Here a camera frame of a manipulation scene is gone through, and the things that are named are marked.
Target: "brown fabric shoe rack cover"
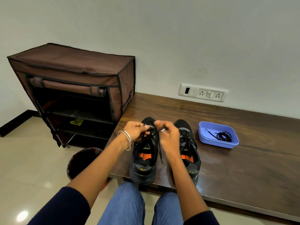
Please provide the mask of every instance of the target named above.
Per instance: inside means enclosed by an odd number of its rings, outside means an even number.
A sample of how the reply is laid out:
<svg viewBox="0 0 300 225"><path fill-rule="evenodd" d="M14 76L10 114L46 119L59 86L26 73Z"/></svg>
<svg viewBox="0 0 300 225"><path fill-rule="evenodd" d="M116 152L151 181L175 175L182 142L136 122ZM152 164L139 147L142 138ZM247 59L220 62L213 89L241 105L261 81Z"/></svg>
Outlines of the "brown fabric shoe rack cover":
<svg viewBox="0 0 300 225"><path fill-rule="evenodd" d="M41 106L33 88L109 98L107 100L114 124L120 120L134 94L134 56L104 54L48 43L7 58L58 145L65 145L66 137L59 136L56 130L59 118L51 121L47 115L47 109L57 100Z"/></svg>

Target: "orange insole label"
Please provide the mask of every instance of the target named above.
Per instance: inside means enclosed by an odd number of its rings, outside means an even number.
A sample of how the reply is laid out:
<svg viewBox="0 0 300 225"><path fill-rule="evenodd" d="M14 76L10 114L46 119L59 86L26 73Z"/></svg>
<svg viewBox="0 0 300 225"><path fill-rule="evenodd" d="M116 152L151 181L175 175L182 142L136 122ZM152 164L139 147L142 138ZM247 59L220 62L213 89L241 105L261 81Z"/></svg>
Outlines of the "orange insole label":
<svg viewBox="0 0 300 225"><path fill-rule="evenodd" d="M183 160L189 160L189 161L191 161L191 162L194 162L193 156L189 157L189 156L187 156L187 155L181 155L181 158L182 158Z"/></svg>
<svg viewBox="0 0 300 225"><path fill-rule="evenodd" d="M143 158L143 160L151 159L151 154L139 153L139 156Z"/></svg>

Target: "navy sleeve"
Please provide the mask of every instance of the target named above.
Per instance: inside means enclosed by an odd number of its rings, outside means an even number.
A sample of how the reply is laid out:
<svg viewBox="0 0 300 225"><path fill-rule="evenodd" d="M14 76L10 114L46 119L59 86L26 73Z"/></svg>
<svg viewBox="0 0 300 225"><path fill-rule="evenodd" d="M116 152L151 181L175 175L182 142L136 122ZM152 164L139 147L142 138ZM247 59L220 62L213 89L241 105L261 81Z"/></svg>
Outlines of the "navy sleeve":
<svg viewBox="0 0 300 225"><path fill-rule="evenodd" d="M220 225L212 211L201 212L186 220L183 225Z"/></svg>
<svg viewBox="0 0 300 225"><path fill-rule="evenodd" d="M90 206L80 192L63 187L28 225L84 225L90 213Z"/></svg>

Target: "wooden table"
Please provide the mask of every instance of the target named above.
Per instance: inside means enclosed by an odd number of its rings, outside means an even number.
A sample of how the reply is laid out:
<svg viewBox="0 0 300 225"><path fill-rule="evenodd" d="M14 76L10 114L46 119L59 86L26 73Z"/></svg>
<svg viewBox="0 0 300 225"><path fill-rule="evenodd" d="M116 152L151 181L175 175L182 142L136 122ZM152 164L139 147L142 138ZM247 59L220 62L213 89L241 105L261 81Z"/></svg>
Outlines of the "wooden table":
<svg viewBox="0 0 300 225"><path fill-rule="evenodd" d="M109 142L128 121L145 117L191 126L201 159L198 186L206 201L300 222L300 120L221 106L135 93ZM203 144L200 121L234 128L239 145L226 149ZM132 151L125 151L110 177L129 179ZM151 184L174 191L170 166L158 156Z"/></svg>

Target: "silver bangle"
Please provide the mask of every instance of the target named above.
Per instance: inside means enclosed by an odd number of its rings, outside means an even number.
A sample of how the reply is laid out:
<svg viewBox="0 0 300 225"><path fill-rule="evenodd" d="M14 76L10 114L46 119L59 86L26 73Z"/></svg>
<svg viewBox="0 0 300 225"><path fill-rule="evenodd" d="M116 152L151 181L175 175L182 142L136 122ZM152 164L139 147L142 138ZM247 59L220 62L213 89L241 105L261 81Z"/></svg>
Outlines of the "silver bangle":
<svg viewBox="0 0 300 225"><path fill-rule="evenodd" d="M125 131L125 130L120 130L120 131L118 132L118 135L119 135L120 133L124 133L125 136L127 137L127 140L129 141L130 146L129 146L128 149L126 149L126 151L130 151L130 150L131 150L132 141L131 141L131 137L130 137L129 133L128 133L127 131Z"/></svg>

